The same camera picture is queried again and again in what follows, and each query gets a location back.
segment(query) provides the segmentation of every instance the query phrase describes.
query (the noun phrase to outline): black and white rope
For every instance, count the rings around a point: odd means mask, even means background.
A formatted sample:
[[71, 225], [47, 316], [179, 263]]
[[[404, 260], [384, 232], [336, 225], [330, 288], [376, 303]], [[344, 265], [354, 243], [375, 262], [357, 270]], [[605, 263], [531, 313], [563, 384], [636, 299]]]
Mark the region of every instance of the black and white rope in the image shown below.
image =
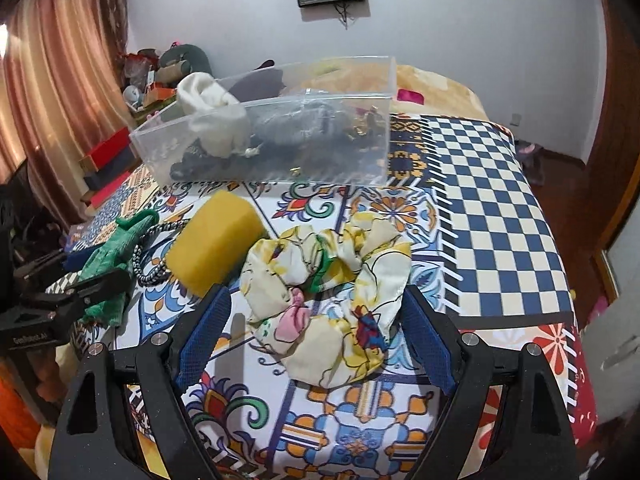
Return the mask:
[[175, 231], [183, 229], [189, 222], [189, 219], [178, 220], [177, 222], [166, 222], [164, 224], [157, 224], [151, 226], [145, 234], [140, 237], [138, 244], [133, 248], [133, 256], [131, 257], [131, 265], [133, 266], [133, 273], [138, 279], [138, 285], [140, 286], [156, 286], [162, 282], [165, 282], [171, 275], [171, 271], [166, 268], [166, 261], [164, 258], [160, 260], [150, 273], [146, 276], [142, 270], [142, 251], [145, 243], [150, 239], [159, 235], [165, 231]]

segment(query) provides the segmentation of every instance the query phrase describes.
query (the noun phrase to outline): pink curtain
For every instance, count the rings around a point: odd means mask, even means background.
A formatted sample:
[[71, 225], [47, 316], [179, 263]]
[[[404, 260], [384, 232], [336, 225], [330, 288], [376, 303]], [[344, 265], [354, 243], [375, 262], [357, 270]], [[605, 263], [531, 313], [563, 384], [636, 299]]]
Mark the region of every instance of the pink curtain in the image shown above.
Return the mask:
[[24, 153], [31, 185], [67, 226], [83, 220], [78, 161], [133, 126], [120, 93], [126, 16], [126, 0], [21, 0], [8, 22], [0, 171]]

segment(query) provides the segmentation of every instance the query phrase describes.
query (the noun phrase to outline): bed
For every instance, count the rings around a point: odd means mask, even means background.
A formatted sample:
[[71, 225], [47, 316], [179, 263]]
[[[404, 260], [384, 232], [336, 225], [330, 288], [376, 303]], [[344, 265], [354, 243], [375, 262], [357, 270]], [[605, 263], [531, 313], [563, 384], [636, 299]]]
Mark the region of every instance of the bed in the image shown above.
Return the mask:
[[[462, 85], [399, 67], [399, 86], [427, 97], [425, 107], [394, 102], [388, 183], [383, 188], [325, 184], [198, 182], [158, 187], [136, 170], [96, 215], [75, 249], [106, 240], [117, 216], [143, 207], [161, 220], [191, 217], [219, 189], [249, 201], [270, 235], [295, 224], [341, 226], [357, 211], [377, 212], [409, 238], [410, 282], [461, 331], [491, 345], [539, 344], [558, 380], [576, 439], [593, 432], [593, 397], [584, 374], [572, 300], [555, 242], [514, 158], [511, 133], [489, 122]], [[161, 235], [145, 261], [156, 262], [174, 236]], [[56, 284], [63, 290], [76, 279]], [[211, 459], [228, 478], [402, 478], [424, 448], [443, 399], [397, 328], [382, 370], [361, 383], [322, 390], [291, 381], [246, 327], [248, 305], [231, 285], [233, 311], [186, 409]], [[315, 298], [328, 312], [348, 286]], [[117, 330], [81, 326], [78, 353], [96, 340], [135, 346], [170, 330], [197, 298], [179, 282], [137, 287]], [[464, 474], [478, 469], [488, 445], [500, 390], [492, 388]], [[150, 468], [164, 468], [140, 390], [130, 403]]]

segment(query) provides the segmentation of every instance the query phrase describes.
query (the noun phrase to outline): clear plastic storage bin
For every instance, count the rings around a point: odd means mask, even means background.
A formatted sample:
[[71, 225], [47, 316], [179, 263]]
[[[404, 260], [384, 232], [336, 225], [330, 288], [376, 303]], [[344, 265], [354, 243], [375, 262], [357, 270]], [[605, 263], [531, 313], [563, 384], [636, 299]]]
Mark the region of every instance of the clear plastic storage bin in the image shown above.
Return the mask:
[[[158, 184], [386, 181], [393, 58], [294, 63], [218, 83], [241, 104], [185, 115], [176, 102], [130, 134]], [[246, 118], [248, 143], [225, 158], [211, 155], [207, 148], [218, 142], [217, 132], [238, 115]]]

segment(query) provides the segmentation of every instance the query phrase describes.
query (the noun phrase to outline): green stuffed toy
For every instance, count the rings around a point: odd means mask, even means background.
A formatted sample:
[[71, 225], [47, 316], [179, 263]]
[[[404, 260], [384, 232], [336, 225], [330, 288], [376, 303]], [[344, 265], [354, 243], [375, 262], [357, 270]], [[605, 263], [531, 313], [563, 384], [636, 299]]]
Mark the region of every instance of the green stuffed toy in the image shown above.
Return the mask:
[[[159, 216], [151, 209], [142, 210], [130, 219], [117, 218], [116, 230], [106, 243], [95, 251], [84, 264], [80, 272], [80, 280], [98, 276], [108, 270], [119, 268], [131, 270], [131, 256], [133, 248], [140, 237], [152, 226], [158, 223]], [[122, 322], [126, 294], [123, 292], [110, 300], [103, 301], [85, 309], [83, 322], [98, 322], [104, 326], [119, 326]]]

